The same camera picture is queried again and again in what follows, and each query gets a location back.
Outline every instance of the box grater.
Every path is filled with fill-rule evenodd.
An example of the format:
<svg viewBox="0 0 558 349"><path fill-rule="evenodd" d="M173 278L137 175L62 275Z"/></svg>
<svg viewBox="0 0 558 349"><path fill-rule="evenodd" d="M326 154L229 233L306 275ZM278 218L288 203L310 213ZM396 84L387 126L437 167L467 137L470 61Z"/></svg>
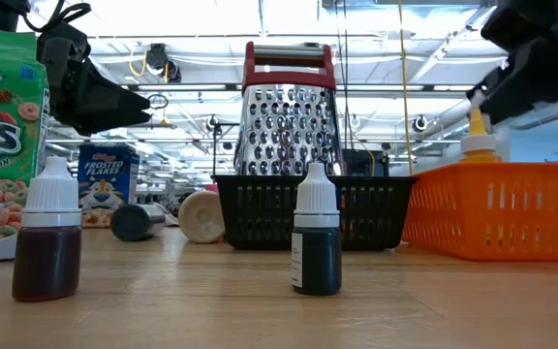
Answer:
<svg viewBox="0 0 558 349"><path fill-rule="evenodd" d="M319 68L319 73L256 72L257 65ZM237 175L304 175L312 161L341 175L330 47L247 44Z"/></svg>

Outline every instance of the wooden table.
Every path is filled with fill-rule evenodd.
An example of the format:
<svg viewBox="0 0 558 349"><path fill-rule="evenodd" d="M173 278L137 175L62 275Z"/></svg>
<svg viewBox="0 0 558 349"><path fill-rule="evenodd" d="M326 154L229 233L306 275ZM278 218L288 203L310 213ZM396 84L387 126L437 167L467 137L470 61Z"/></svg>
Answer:
<svg viewBox="0 0 558 349"><path fill-rule="evenodd" d="M77 295L17 303L0 263L0 348L558 348L558 264L477 264L410 247L344 253L335 297L300 296L288 252L83 236Z"/></svg>

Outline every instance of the ceiling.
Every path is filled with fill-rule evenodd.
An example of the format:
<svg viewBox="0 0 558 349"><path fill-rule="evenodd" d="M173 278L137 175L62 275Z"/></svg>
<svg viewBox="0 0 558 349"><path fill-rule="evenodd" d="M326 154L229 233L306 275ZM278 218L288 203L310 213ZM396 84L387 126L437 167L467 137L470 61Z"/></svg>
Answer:
<svg viewBox="0 0 558 349"><path fill-rule="evenodd" d="M256 45L329 45L337 83L348 86L350 111L359 121L356 136L366 142L362 146L380 150L381 141L390 140L397 142L393 154L405 153L402 47L394 1L347 0L346 9L338 1L337 14L333 0L144 0L128 6L119 0L84 2L92 5L93 12L73 25L87 34L90 58L100 72L142 96L160 92L170 100L164 110L150 111L154 114L151 125L94 136L95 142L120 139L137 147L149 161L144 164L149 174L143 177L149 182L165 181L151 174L159 170L176 171L174 178L179 182L209 180L205 173L212 168L212 141L204 122L211 115L221 122L240 121L239 85L245 45L250 41ZM413 140L435 137L441 141L421 146L417 157L441 156L440 150L458 142L469 107L463 91L506 57L481 38L481 25L492 11L488 3L404 0L405 68L410 84L407 111L409 119L424 115L430 120L428 130L413 135ZM30 20L44 23L54 4L33 1ZM27 30L23 25L19 31ZM180 67L181 84L157 86L161 79L147 70L139 74L144 52L156 43L167 45L170 59ZM348 64L343 73L342 61ZM345 102L343 91L338 92L340 110ZM169 126L160 126L162 120ZM226 128L222 142L233 143L237 136L237 127ZM68 155L78 144L74 142L83 140L56 123L49 137L50 151ZM217 146L217 151L222 160L218 172L231 173L233 149ZM396 162L401 163L399 156Z"/></svg>

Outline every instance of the white bottle cap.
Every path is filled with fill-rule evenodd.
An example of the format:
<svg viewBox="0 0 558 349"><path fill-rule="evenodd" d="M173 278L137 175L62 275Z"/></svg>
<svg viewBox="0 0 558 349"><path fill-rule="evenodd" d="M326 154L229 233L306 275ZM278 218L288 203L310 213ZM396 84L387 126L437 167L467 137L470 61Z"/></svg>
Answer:
<svg viewBox="0 0 558 349"><path fill-rule="evenodd" d="M294 226L299 228L339 227L335 185L328 180L325 165L309 164L307 177L298 184Z"/></svg>
<svg viewBox="0 0 558 349"><path fill-rule="evenodd" d="M49 156L43 172L29 182L22 227L70 227L81 223L78 182L65 158Z"/></svg>

